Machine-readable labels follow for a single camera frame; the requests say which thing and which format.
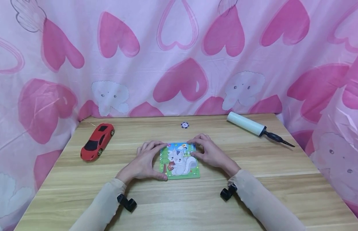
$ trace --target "pink curtain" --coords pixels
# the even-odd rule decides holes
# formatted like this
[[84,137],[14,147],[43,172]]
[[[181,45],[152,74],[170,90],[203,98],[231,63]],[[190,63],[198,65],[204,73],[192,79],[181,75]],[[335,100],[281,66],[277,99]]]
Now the pink curtain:
[[358,0],[0,1],[0,230],[79,121],[276,113],[358,216]]

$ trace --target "hand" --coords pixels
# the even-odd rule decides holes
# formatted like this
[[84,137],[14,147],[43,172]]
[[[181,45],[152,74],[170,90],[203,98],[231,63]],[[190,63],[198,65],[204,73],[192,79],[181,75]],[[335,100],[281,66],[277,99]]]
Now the hand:
[[137,149],[137,157],[125,166],[116,175],[115,178],[121,180],[127,185],[132,179],[155,178],[157,180],[167,180],[167,175],[156,172],[153,169],[153,158],[166,147],[166,143],[161,141],[150,141],[143,143],[142,147]]
[[191,155],[203,162],[222,168],[229,177],[235,175],[241,168],[239,165],[227,156],[210,138],[209,135],[199,134],[187,143],[195,143],[203,146],[204,153],[192,152]]

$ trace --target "wooden table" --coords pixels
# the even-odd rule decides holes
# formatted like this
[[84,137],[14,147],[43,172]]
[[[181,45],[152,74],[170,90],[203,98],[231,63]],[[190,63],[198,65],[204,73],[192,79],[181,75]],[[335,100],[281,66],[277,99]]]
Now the wooden table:
[[[356,231],[358,219],[318,172],[274,114],[247,115],[296,148],[259,138],[226,121],[226,116],[96,119],[82,121],[43,183],[16,231],[68,230],[101,187],[129,163],[145,141],[185,142],[208,134],[222,150],[253,173],[307,227],[314,231]],[[187,121],[188,129],[181,128]],[[111,123],[116,134],[94,163],[80,159],[80,149],[95,126]],[[119,207],[106,230],[263,230],[237,196],[220,198],[227,179],[199,164],[201,178],[135,181],[128,198],[138,206],[131,214]]]

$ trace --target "white heart outline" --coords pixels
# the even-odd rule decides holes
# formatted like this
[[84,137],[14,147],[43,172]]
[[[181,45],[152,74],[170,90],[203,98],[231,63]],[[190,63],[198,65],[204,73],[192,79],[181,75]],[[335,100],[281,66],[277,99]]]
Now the white heart outline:
[[330,42],[332,44],[344,43],[344,45],[345,45],[344,47],[346,48],[346,50],[349,52],[352,52],[352,53],[358,53],[358,47],[354,47],[349,43],[349,37],[344,37],[344,38],[335,37],[335,32],[339,28],[340,24],[342,24],[342,22],[344,22],[344,20],[346,20],[346,18],[349,17],[351,14],[353,14],[356,10],[358,10],[358,3],[356,3],[354,6],[349,8],[349,10],[347,10],[344,13],[344,15],[339,19],[339,21],[334,26],[334,28],[332,29],[331,33],[328,36],[328,42]]
[[186,12],[188,13],[190,24],[192,26],[192,39],[191,39],[190,43],[186,44],[186,45],[181,44],[178,41],[173,41],[169,45],[165,45],[162,42],[162,29],[163,29],[163,26],[164,26],[164,24],[166,22],[167,15],[169,15],[169,12],[170,12],[172,6],[174,5],[175,1],[176,0],[170,0],[169,4],[167,4],[167,6],[166,6],[166,8],[165,8],[165,10],[164,10],[164,12],[162,14],[162,17],[161,17],[161,20],[159,22],[158,29],[157,29],[157,44],[160,47],[160,49],[163,50],[163,51],[171,50],[175,46],[178,46],[180,49],[187,50],[187,49],[191,48],[194,45],[194,43],[196,43],[196,41],[198,39],[199,26],[198,26],[198,22],[196,20],[196,17],[194,16],[193,10],[190,8],[190,6],[189,6],[189,4],[188,4],[188,2],[186,0],[181,0],[181,2],[184,5],[184,8],[185,8]]

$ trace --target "white pump cylinder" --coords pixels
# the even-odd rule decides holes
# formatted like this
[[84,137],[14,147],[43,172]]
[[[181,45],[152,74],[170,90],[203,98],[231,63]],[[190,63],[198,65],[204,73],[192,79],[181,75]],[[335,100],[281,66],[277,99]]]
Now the white pump cylinder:
[[227,121],[232,122],[233,124],[238,125],[241,128],[250,131],[257,136],[262,136],[263,133],[266,131],[266,126],[254,122],[244,116],[238,115],[237,113],[230,112],[227,118]]

